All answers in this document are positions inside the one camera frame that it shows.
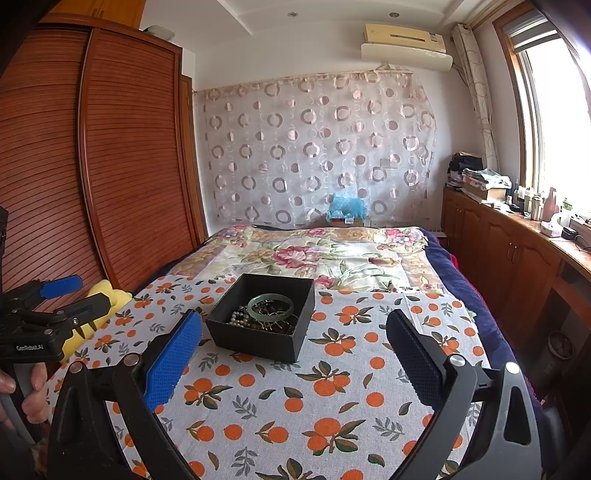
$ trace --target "finger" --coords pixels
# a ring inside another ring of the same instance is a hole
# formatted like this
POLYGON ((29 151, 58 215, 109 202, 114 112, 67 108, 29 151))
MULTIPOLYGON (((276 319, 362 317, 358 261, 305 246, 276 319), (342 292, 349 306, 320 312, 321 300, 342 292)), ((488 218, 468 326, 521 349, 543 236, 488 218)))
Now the finger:
POLYGON ((31 385, 37 391, 41 391, 47 383, 47 368, 44 363, 35 364, 31 372, 31 385))
POLYGON ((6 373, 0 371, 0 393, 14 393, 16 383, 6 373))
POLYGON ((25 398, 21 404, 21 407, 26 415, 33 415, 44 408, 46 405, 47 402, 45 400, 45 392, 34 391, 27 398, 25 398))
POLYGON ((27 420, 29 423, 43 423, 44 421, 47 420, 47 413, 49 411, 49 405, 45 405, 45 408, 43 408, 42 410, 34 413, 33 415, 27 415, 27 420))

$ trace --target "window frame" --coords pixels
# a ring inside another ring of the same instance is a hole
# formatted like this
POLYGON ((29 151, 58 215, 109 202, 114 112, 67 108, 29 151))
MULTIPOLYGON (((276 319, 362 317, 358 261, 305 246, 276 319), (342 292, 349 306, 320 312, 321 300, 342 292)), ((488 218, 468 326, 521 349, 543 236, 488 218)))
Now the window frame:
POLYGON ((538 138, 537 117, 532 107, 531 93, 533 90, 529 84, 529 77, 525 71, 522 58, 515 53, 513 43, 509 35, 503 31, 503 27, 522 15, 530 12, 534 6, 529 2, 523 2, 513 7, 508 12, 493 21, 492 25, 499 38, 503 54, 509 68, 509 75, 513 85, 513 94, 517 106, 517 120, 519 123, 519 184, 525 187, 532 187, 537 190, 537 166, 538 166, 538 138), (530 99, 524 105, 522 98, 530 99))
MULTIPOLYGON (((532 88, 533 74, 527 49, 516 53, 511 38, 503 30, 507 24, 532 10, 534 10, 533 4, 526 0, 498 17, 492 22, 492 25, 507 62, 513 86, 513 94, 515 96, 515 105, 517 107, 520 146, 519 184, 538 191, 541 188, 542 180, 540 173, 544 171, 544 131, 535 89, 532 88)), ((564 42, 572 55, 572 47, 566 40, 564 42)), ((591 116, 591 89, 589 82, 574 56, 573 62, 581 75, 585 97, 590 107, 589 115, 591 116)))

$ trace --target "white wall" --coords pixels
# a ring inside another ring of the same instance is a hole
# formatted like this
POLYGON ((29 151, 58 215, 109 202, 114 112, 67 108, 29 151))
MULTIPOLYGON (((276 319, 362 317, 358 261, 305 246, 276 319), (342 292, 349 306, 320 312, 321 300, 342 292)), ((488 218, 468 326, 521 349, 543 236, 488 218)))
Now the white wall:
MULTIPOLYGON (((196 54, 196 89, 320 72, 373 69, 378 63, 361 60, 362 22, 312 22, 281 27, 227 42, 196 54)), ((415 70, 437 121, 437 144, 428 185, 432 226, 439 225, 442 188, 447 165, 456 151, 480 153, 478 131, 468 88, 455 70, 447 73, 415 70)), ((202 117, 196 111, 196 122, 202 117)), ((203 144, 197 135, 197 143, 203 144)), ((200 162, 202 183, 209 172, 200 162)), ((210 231, 216 219, 208 218, 210 231)))
POLYGON ((195 88, 195 54, 187 50, 186 48, 183 49, 183 59, 182 59, 182 74, 186 75, 187 77, 191 77, 193 79, 193 89, 195 88))
POLYGON ((511 181, 515 181, 519 178, 521 147, 517 107, 509 67, 492 21, 479 27, 475 37, 480 47, 491 91, 492 132, 500 173, 507 175, 511 181))

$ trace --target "blue gripper pad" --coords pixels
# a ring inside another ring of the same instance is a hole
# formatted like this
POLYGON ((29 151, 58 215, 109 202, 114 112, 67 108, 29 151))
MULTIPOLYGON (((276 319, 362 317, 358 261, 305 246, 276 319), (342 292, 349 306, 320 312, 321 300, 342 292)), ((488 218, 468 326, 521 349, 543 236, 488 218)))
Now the blue gripper pad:
POLYGON ((201 315, 190 312, 146 374, 144 401, 150 411, 168 402, 173 395, 202 334, 201 315))
POLYGON ((67 293, 78 291, 82 288, 82 279, 78 275, 58 278, 57 280, 44 283, 39 290, 39 295, 44 299, 55 299, 67 293))

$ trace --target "bed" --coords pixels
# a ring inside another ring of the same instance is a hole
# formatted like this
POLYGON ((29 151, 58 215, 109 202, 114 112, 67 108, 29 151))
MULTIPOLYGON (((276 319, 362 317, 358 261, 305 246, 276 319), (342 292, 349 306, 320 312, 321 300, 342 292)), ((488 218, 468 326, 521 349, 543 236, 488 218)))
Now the bed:
MULTIPOLYGON (((433 233, 418 228, 279 230, 235 225, 167 266, 170 273, 264 273, 314 278, 316 288, 450 293, 473 315, 492 368, 516 361, 482 296, 433 233)), ((541 404, 530 387, 538 420, 541 404)))
MULTIPOLYGON (((389 478, 430 418, 430 410, 420 405, 404 381, 404 371, 385 340, 382 323, 393 306, 402 308, 416 328, 433 335, 444 350, 460 352, 473 364, 498 368, 514 359, 483 300, 429 232, 418 228, 274 231, 239 225, 218 232, 197 251, 169 265, 166 275, 137 293, 69 363, 81 359, 98 367, 131 350, 141 352, 147 340, 169 330, 185 308, 207 315, 242 273, 313 278, 316 312, 297 364, 224 351, 207 341, 206 334, 175 395, 156 409, 191 467, 205 479, 248 477, 250 465, 260 478, 274 478, 273 470, 279 466, 309 468, 319 479, 363 478, 362 472, 366 478, 389 478), (333 339, 333 327, 338 330, 335 335, 349 336, 333 339), (389 368, 382 370, 384 361, 389 368), (328 384, 315 375, 330 378, 334 372, 324 369, 336 366, 350 372, 350 381, 339 378, 343 385, 337 385, 333 380, 338 387, 333 395, 332 390, 322 390, 328 384), (210 384, 210 379, 219 385, 210 384), (204 388, 220 390, 207 408, 199 406, 204 388), (315 423, 309 414, 302 415, 310 405, 316 405, 314 415, 324 418, 315 423), (338 432, 332 440, 328 435, 329 445, 314 434, 324 427, 329 434, 329 420, 340 422, 341 429, 348 422, 348 428, 356 430, 340 439, 338 432), (300 433, 307 438, 302 440, 300 433), (384 462, 387 468, 382 469, 384 462)), ((50 404, 59 394, 64 374, 61 369, 49 383, 50 404)), ((539 414, 540 404, 533 400, 539 414)), ((116 405, 110 412, 130 467, 147 476, 116 405)), ((442 474, 457 468, 477 416, 478 407, 471 408, 442 474)))

